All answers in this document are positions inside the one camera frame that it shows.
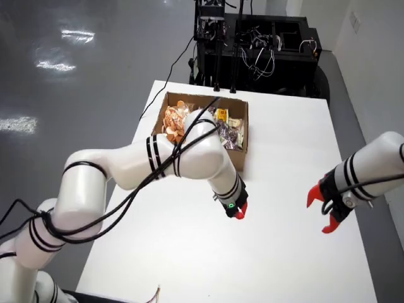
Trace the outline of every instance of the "white table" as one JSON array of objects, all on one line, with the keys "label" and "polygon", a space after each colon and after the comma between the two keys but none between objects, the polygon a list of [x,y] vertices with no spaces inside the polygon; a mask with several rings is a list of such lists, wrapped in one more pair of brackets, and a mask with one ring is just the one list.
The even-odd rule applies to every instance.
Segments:
[{"label": "white table", "polygon": [[[148,103],[161,87],[154,82]],[[326,101],[177,83],[166,90],[249,102],[246,218],[227,218],[206,181],[154,182],[95,241],[77,291],[146,302],[160,284],[160,303],[376,302],[355,213],[325,235],[321,203],[306,208],[308,190],[341,160]],[[134,141],[150,135],[164,95]],[[108,210],[127,194],[116,187]]]}]

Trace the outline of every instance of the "gray floor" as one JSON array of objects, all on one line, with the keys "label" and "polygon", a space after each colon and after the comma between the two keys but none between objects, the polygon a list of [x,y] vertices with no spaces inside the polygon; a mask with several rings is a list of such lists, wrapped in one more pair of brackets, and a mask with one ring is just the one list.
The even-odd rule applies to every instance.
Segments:
[{"label": "gray floor", "polygon": [[[130,143],[153,80],[165,79],[191,38],[193,1],[0,1],[0,33],[3,213],[17,197],[32,206],[56,197],[72,152]],[[172,81],[188,81],[191,51]],[[320,65],[330,81],[330,111],[345,158],[364,139],[333,54],[323,52]],[[27,216],[14,212],[0,234]],[[386,202],[357,216],[379,301],[404,302],[404,254]],[[46,270],[74,290],[90,248],[68,246]]]}]

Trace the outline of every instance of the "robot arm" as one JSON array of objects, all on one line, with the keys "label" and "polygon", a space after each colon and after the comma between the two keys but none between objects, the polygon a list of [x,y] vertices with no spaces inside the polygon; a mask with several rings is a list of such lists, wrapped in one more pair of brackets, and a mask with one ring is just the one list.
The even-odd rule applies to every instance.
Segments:
[{"label": "robot arm", "polygon": [[[200,110],[192,112],[185,121],[190,127]],[[228,217],[244,218],[247,208],[245,184],[236,172],[217,133],[186,148],[187,144],[215,128],[209,112],[204,112],[189,132],[184,151],[156,180],[176,175],[189,179],[208,180],[215,197],[226,210]],[[75,230],[94,222],[105,213],[105,190],[109,178],[123,189],[134,189],[157,167],[168,159],[174,146],[158,134],[145,141],[133,143],[116,150],[83,150],[72,154],[66,164],[59,196],[55,205],[42,206],[50,211],[53,225],[58,230]],[[86,239],[97,235],[102,222],[69,239]],[[43,268],[64,245],[46,228],[42,218],[31,220],[15,240],[16,259],[26,268]]]},{"label": "robot arm", "polygon": [[331,233],[356,206],[404,184],[403,174],[404,137],[384,133],[328,172],[309,191],[307,207],[315,199],[324,202],[322,213],[330,211],[330,225],[323,232]]}]

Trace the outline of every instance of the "brown cardboard box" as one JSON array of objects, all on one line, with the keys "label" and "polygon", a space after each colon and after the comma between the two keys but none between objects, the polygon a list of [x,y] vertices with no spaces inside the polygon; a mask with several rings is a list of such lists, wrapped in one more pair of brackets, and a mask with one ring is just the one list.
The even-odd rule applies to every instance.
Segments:
[{"label": "brown cardboard box", "polygon": [[[195,108],[207,106],[215,97],[214,96],[198,96],[186,95],[183,93],[170,93],[165,95],[162,107],[158,113],[157,122],[153,128],[152,134],[160,134],[163,126],[163,119],[167,106],[176,106],[177,102],[182,100],[185,103],[195,105]],[[221,109],[228,109],[229,116],[235,119],[244,120],[244,141],[242,151],[227,150],[230,159],[233,162],[235,169],[242,172],[244,169],[244,161],[248,151],[248,103],[238,99],[221,98],[218,101],[218,107]]]}]

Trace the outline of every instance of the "white wall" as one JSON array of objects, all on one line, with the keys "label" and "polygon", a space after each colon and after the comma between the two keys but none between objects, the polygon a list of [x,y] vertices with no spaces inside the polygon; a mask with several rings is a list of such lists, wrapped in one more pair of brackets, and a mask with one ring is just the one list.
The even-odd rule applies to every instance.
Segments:
[{"label": "white wall", "polygon": [[321,46],[335,49],[338,34],[350,0],[288,0],[288,16],[305,16],[310,27],[317,28]]},{"label": "white wall", "polygon": [[[234,5],[237,7],[237,9],[231,8],[230,6],[226,5],[226,13],[232,13],[232,14],[238,14],[239,13],[239,6],[240,6],[240,0],[226,0],[228,3],[231,5]],[[244,0],[244,6],[243,6],[243,14],[249,14],[251,12],[250,10],[250,2],[251,0]],[[254,15],[265,15],[265,9],[266,9],[266,0],[252,0],[252,13]]]},{"label": "white wall", "polygon": [[286,4],[286,15],[291,17],[300,16],[303,0],[288,0]]},{"label": "white wall", "polygon": [[[349,20],[351,10],[361,21],[357,34]],[[404,135],[403,13],[402,0],[352,0],[335,48],[367,142],[390,130]],[[386,199],[404,244],[404,187]]]},{"label": "white wall", "polygon": [[267,16],[285,16],[287,0],[266,0],[265,14]]}]

